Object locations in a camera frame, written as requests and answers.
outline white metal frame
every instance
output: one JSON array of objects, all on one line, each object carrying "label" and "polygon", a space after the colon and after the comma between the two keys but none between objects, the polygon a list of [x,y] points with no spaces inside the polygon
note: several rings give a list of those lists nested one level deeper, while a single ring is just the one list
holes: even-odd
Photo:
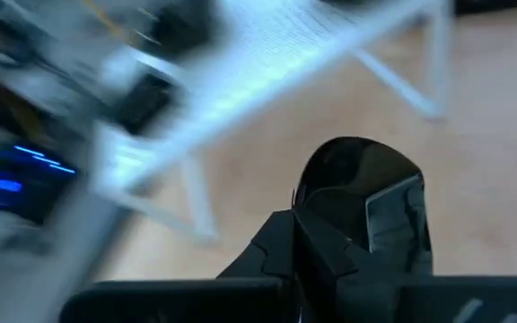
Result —
[{"label": "white metal frame", "polygon": [[[382,81],[384,81],[393,91],[399,94],[418,112],[426,118],[444,118],[446,115],[449,99],[449,81],[450,81],[450,51],[451,51],[451,0],[407,0],[409,5],[401,6],[396,11],[384,13],[379,21],[380,25],[368,26],[362,32],[358,31],[351,35],[347,33],[338,41],[334,52],[329,53],[326,57],[322,57],[320,61],[309,64],[304,67],[302,74],[289,76],[285,86],[296,84],[302,81],[303,77],[310,72],[322,68],[327,62],[338,57],[341,53],[352,51],[353,55],[372,70]],[[429,92],[426,96],[415,89],[408,81],[393,72],[381,60],[369,54],[363,47],[369,45],[374,40],[383,37],[393,31],[403,29],[410,23],[415,22],[417,17],[425,17],[429,24],[427,42],[428,71],[429,71]],[[206,127],[205,131],[201,131],[197,135],[181,137],[177,143],[171,145],[172,149],[164,150],[172,151],[163,155],[155,155],[153,158],[147,158],[142,165],[138,165],[133,171],[131,178],[125,178],[122,182],[117,183],[111,176],[103,176],[102,179],[94,181],[95,189],[103,195],[116,200],[118,203],[137,210],[147,216],[162,222],[164,225],[174,230],[192,234],[195,237],[204,238],[206,240],[214,240],[218,237],[215,227],[215,218],[213,217],[211,202],[207,193],[206,177],[203,167],[197,158],[189,155],[198,146],[208,143],[220,131],[229,127],[235,127],[241,123],[243,117],[251,115],[251,111],[259,109],[277,92],[282,91],[281,86],[272,92],[263,93],[261,97],[253,98],[248,107],[242,107],[241,114],[230,118],[229,120],[221,120],[217,125]],[[104,124],[98,127],[102,132],[118,131],[113,130],[111,126]],[[169,148],[169,143],[142,143],[134,141],[133,144],[139,145],[139,149],[148,152],[159,152],[163,147]],[[155,206],[152,201],[134,196],[130,191],[137,187],[143,180],[156,173],[158,170],[165,170],[174,162],[180,161],[182,176],[188,190],[188,199],[191,204],[191,212],[194,225],[183,222],[177,217],[172,216],[164,209]],[[101,173],[105,163],[98,163],[95,170]]]}]

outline wooden floor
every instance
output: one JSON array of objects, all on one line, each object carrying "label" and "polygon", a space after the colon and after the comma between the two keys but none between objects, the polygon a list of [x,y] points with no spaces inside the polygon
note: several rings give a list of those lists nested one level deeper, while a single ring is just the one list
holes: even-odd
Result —
[{"label": "wooden floor", "polygon": [[[197,246],[136,216],[98,279],[212,277],[271,211],[288,208],[311,153],[339,135],[368,136],[413,159],[425,174],[438,274],[517,274],[517,10],[460,19],[450,118],[420,118],[369,71],[345,57],[271,103],[248,127],[200,152],[222,242]],[[378,46],[421,79],[419,28]],[[157,194],[188,214],[176,171]]]}]

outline blue glowing light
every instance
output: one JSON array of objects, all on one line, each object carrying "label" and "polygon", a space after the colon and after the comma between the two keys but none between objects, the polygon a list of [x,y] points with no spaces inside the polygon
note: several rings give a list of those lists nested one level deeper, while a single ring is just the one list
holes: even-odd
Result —
[{"label": "blue glowing light", "polygon": [[43,154],[43,153],[37,153],[37,152],[35,152],[35,151],[32,151],[31,149],[23,148],[23,147],[18,146],[18,145],[14,146],[13,148],[15,148],[15,149],[17,149],[17,150],[20,150],[20,151],[22,151],[22,152],[32,153],[32,154],[34,154],[34,155],[36,155],[36,156],[40,156],[40,157],[45,156],[45,154]]},{"label": "blue glowing light", "polygon": [[0,179],[0,189],[10,192],[19,192],[22,190],[22,184],[14,180]]},{"label": "blue glowing light", "polygon": [[62,171],[66,171],[66,172],[70,172],[72,174],[75,174],[75,171],[74,170],[69,170],[68,168],[65,168],[65,167],[61,167],[61,166],[57,166],[57,165],[49,165],[50,167],[53,167],[55,169],[58,169],[58,170],[62,170]]},{"label": "blue glowing light", "polygon": [[57,161],[51,161],[47,158],[43,158],[43,157],[39,157],[39,156],[33,156],[33,158],[35,158],[36,160],[40,160],[40,161],[44,161],[44,162],[48,162],[48,163],[52,163],[54,165],[61,165],[60,162],[57,162]]}]

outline white table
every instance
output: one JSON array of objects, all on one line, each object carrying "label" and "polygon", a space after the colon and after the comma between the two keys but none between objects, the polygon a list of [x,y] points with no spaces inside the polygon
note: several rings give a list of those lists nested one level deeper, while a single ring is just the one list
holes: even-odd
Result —
[{"label": "white table", "polygon": [[[216,238],[214,217],[199,161],[189,156],[220,134],[253,118],[314,72],[352,53],[427,118],[442,118],[448,100],[451,1],[362,1],[335,5],[318,0],[218,0],[222,29],[208,48],[170,65],[134,49],[124,55],[169,74],[186,89],[181,113],[144,140],[98,123],[92,188],[117,203],[187,234]],[[401,31],[422,16],[427,38],[430,95],[424,96],[379,59],[364,51],[373,41]],[[194,226],[148,198],[132,194],[157,172],[180,162]]]}]

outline white table leg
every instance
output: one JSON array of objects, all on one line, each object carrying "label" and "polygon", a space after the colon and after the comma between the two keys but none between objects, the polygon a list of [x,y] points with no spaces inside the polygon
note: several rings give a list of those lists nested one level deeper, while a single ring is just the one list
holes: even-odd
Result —
[{"label": "white table leg", "polygon": [[180,163],[183,180],[190,202],[190,212],[195,224],[195,233],[204,239],[218,239],[215,218],[208,195],[205,171],[201,162],[188,156]]},{"label": "white table leg", "polygon": [[450,99],[452,1],[433,0],[428,8],[428,84],[435,117],[447,113]]}]

